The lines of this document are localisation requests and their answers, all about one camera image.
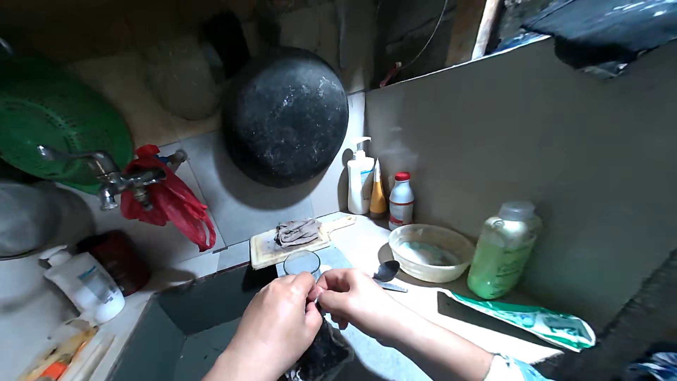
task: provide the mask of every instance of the dark red container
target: dark red container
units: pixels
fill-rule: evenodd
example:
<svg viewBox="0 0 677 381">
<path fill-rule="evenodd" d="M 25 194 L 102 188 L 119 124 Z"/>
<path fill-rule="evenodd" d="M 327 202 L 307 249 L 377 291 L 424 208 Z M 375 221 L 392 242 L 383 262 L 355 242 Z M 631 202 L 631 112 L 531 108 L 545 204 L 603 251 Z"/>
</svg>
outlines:
<svg viewBox="0 0 677 381">
<path fill-rule="evenodd" d="M 120 230 L 85 238 L 78 252 L 89 252 L 108 271 L 124 296 L 130 296 L 148 283 L 150 270 L 139 257 L 134 243 Z"/>
</svg>

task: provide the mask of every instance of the red bottle cap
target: red bottle cap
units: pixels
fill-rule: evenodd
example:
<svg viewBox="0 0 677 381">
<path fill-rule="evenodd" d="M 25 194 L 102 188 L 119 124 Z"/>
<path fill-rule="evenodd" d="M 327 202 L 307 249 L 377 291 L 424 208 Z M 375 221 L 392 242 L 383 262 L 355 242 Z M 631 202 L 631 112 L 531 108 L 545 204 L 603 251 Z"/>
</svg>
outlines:
<svg viewBox="0 0 677 381">
<path fill-rule="evenodd" d="M 141 146 L 136 150 L 136 155 L 138 157 L 153 156 L 157 155 L 158 153 L 160 153 L 160 149 L 158 148 L 158 146 L 153 144 L 146 144 L 145 146 Z"/>
<path fill-rule="evenodd" d="M 404 180 L 409 180 L 412 178 L 412 175 L 409 174 L 409 172 L 397 172 L 395 174 L 395 181 L 404 181 Z"/>
<path fill-rule="evenodd" d="M 58 380 L 59 377 L 68 369 L 68 364 L 56 362 L 51 364 L 50 366 L 45 369 L 44 372 L 40 375 L 40 377 L 47 377 L 51 378 L 52 380 Z"/>
</svg>

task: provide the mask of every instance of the spoon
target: spoon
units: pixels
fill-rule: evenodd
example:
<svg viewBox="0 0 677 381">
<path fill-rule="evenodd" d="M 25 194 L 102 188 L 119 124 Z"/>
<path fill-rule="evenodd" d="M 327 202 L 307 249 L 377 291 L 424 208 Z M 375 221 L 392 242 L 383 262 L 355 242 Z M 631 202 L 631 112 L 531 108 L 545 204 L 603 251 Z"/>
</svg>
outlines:
<svg viewBox="0 0 677 381">
<path fill-rule="evenodd" d="M 381 286 L 383 289 L 389 289 L 391 291 L 398 292 L 408 292 L 409 290 L 404 287 L 386 283 L 392 281 L 397 275 L 398 271 L 399 271 L 399 262 L 396 260 L 389 260 L 383 262 L 378 267 L 378 270 L 376 270 L 372 279 L 375 280 L 378 283 L 378 285 Z"/>
<path fill-rule="evenodd" d="M 374 280 L 377 281 L 382 281 L 382 282 L 390 282 L 392 281 L 395 276 L 397 276 L 397 272 L 399 271 L 399 262 L 396 260 L 389 260 L 386 262 L 383 262 L 379 267 L 378 270 L 374 273 Z"/>
</svg>

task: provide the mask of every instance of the green plastic basket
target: green plastic basket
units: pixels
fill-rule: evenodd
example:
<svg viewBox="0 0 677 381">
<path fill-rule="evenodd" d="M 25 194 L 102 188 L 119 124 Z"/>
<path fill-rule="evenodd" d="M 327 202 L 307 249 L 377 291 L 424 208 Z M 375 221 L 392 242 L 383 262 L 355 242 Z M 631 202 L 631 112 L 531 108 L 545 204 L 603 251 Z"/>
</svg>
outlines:
<svg viewBox="0 0 677 381">
<path fill-rule="evenodd" d="M 86 160 L 46 161 L 47 145 L 64 153 L 106 151 L 124 168 L 133 147 L 125 121 L 98 93 L 38 58 L 0 60 L 0 157 L 34 176 L 96 194 Z"/>
</svg>

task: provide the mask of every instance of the sink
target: sink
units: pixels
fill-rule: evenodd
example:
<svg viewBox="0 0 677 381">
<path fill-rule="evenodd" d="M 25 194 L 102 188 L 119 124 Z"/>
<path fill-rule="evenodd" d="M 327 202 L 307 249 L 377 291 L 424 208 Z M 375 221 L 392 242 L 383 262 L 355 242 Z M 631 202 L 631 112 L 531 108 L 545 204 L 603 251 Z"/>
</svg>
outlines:
<svg viewBox="0 0 677 381">
<path fill-rule="evenodd" d="M 197 381 L 228 345 L 275 267 L 219 271 L 155 293 L 107 381 Z"/>
</svg>

